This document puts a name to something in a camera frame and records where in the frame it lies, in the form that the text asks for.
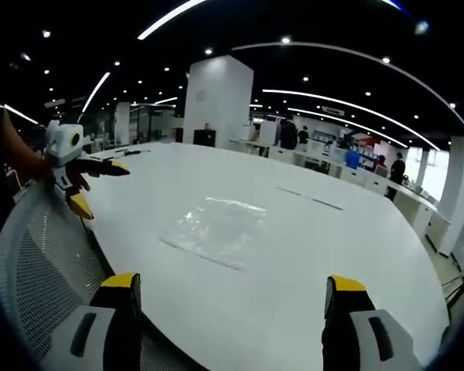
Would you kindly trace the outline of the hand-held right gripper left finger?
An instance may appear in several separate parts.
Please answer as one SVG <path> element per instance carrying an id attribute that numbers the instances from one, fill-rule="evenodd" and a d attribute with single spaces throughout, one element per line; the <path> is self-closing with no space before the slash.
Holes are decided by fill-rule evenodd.
<path id="1" fill-rule="evenodd" d="M 140 275 L 109 277 L 55 329 L 42 369 L 139 370 L 141 318 Z"/>

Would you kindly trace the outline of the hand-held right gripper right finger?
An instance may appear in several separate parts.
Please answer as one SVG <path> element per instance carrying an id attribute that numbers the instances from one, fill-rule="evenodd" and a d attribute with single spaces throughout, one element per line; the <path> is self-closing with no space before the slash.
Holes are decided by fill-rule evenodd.
<path id="1" fill-rule="evenodd" d="M 413 341 L 358 281 L 327 278 L 322 330 L 324 370 L 420 370 Z"/>

